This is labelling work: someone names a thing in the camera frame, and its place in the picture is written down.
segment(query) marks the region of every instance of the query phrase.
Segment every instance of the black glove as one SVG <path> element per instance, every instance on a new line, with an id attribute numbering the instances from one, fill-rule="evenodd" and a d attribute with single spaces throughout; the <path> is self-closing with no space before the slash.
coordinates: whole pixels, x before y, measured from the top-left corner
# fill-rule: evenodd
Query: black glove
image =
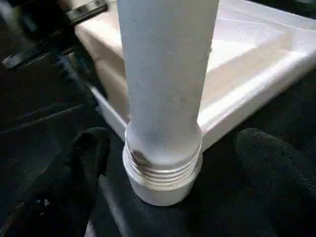
<path id="1" fill-rule="evenodd" d="M 106 129 L 81 133 L 32 184 L 0 236 L 84 236 L 109 152 Z"/>

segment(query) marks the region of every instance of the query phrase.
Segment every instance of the black object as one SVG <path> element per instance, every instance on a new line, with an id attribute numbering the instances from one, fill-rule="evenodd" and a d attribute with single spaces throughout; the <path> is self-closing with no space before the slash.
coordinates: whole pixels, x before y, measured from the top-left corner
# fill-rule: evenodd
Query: black object
<path id="1" fill-rule="evenodd" d="M 75 35 L 75 26 L 107 11 L 108 5 L 104 0 L 93 0 L 66 11 L 62 5 L 66 3 L 63 1 L 31 0 L 11 3 L 20 4 L 18 10 L 12 11 L 11 14 L 17 15 L 17 24 L 34 45 L 5 58 L 2 64 L 7 70 L 14 70 L 49 55 L 52 62 L 61 69 L 61 75 L 66 75 L 68 82 L 74 82 L 87 98 L 93 97 L 89 85 L 97 87 L 106 96 L 95 72 L 92 58 Z"/>
<path id="2" fill-rule="evenodd" d="M 106 129 L 81 133 L 32 184 L 1 236 L 84 236 L 109 155 Z"/>
<path id="3" fill-rule="evenodd" d="M 312 162 L 288 143 L 258 129 L 245 129 L 236 141 L 238 158 L 254 197 L 279 236 L 316 232 L 316 174 Z"/>
<path id="4" fill-rule="evenodd" d="M 316 0 L 250 0 L 282 11 L 316 19 Z"/>

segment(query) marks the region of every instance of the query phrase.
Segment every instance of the white pipe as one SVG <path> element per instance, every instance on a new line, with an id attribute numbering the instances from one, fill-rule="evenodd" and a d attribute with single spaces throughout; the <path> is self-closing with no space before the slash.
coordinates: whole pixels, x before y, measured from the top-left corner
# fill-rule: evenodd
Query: white pipe
<path id="1" fill-rule="evenodd" d="M 118 0 L 131 122 L 124 166 L 136 194 L 171 205 L 201 165 L 199 104 L 218 0 Z"/>

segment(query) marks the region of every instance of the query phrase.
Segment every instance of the black fabric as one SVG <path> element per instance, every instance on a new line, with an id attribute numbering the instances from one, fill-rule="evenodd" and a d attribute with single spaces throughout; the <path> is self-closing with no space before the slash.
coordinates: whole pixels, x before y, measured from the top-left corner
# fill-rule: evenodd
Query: black fabric
<path id="1" fill-rule="evenodd" d="M 251 128 L 238 135 L 236 151 L 276 232 L 312 236 L 316 176 L 311 161 L 281 139 Z"/>
<path id="2" fill-rule="evenodd" d="M 83 237 L 109 152 L 106 129 L 79 134 L 32 183 L 1 236 Z"/>

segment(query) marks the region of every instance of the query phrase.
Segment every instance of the white plastic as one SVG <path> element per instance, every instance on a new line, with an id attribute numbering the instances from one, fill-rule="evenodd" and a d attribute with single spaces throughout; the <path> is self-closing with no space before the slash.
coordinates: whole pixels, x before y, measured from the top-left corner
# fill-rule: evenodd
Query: white plastic
<path id="1" fill-rule="evenodd" d="M 135 194 L 156 206 L 169 206 L 190 192 L 202 165 L 201 143 L 191 161 L 178 168 L 158 170 L 145 159 L 133 154 L 125 139 L 123 164 Z"/>

